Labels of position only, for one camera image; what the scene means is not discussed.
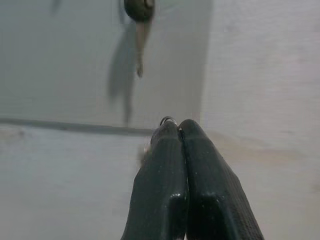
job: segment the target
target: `black rubber gripper pad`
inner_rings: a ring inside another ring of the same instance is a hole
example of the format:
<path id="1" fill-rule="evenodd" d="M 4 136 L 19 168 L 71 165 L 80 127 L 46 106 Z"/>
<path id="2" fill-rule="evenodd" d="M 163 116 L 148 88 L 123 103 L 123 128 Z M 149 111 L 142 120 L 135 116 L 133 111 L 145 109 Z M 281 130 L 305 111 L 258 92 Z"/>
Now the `black rubber gripper pad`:
<path id="1" fill-rule="evenodd" d="M 238 177 L 193 120 L 180 124 L 189 185 L 188 240 L 262 240 Z"/>
<path id="2" fill-rule="evenodd" d="M 187 169 L 177 126 L 165 122 L 137 173 L 122 240 L 183 239 L 188 215 Z"/>

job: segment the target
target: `white surface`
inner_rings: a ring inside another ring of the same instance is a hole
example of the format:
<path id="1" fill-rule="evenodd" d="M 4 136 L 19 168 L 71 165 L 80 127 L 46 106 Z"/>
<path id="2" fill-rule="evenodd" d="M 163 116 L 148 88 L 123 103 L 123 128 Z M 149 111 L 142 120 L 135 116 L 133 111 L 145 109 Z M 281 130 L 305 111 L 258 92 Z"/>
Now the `white surface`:
<path id="1" fill-rule="evenodd" d="M 319 152 L 320 1 L 213 5 L 204 128 Z"/>
<path id="2" fill-rule="evenodd" d="M 199 119 L 211 0 L 157 1 L 142 79 L 122 1 L 1 1 L 0 118 L 123 127 L 131 106 L 130 127 Z"/>
<path id="3" fill-rule="evenodd" d="M 145 137 L 0 126 L 0 239 L 120 239 Z"/>

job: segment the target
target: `metal ring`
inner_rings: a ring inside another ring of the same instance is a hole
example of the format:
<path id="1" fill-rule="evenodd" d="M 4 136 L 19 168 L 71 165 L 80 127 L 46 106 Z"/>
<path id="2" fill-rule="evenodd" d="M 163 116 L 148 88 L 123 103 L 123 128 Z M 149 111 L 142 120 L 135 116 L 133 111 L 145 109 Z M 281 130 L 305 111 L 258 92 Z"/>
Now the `metal ring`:
<path id="1" fill-rule="evenodd" d="M 160 126 L 163 125 L 166 121 L 171 121 L 173 122 L 177 127 L 178 127 L 178 123 L 176 122 L 176 120 L 171 117 L 171 116 L 165 116 L 164 118 L 162 118 L 161 122 L 160 122 Z"/>

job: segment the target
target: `white wall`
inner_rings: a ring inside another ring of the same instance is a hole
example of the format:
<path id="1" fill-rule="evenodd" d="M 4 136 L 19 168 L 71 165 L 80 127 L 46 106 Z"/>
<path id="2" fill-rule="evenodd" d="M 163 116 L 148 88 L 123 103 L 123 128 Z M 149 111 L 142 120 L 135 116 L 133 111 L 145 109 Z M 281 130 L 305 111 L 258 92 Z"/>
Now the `white wall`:
<path id="1" fill-rule="evenodd" d="M 199 119 L 211 0 L 158 0 L 135 75 L 122 0 L 0 2 L 0 118 L 154 128 Z"/>
<path id="2" fill-rule="evenodd" d="M 215 1 L 201 123 L 319 152 L 320 2 Z"/>

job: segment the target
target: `gray wall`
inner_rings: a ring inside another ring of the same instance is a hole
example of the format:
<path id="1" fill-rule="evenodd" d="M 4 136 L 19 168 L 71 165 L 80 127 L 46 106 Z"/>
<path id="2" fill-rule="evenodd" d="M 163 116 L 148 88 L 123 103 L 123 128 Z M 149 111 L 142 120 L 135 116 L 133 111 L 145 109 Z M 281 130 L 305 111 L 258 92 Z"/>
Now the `gray wall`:
<path id="1" fill-rule="evenodd" d="M 199 119 L 211 0 L 156 2 L 142 79 L 119 2 L 1 1 L 0 118 L 137 128 Z"/>

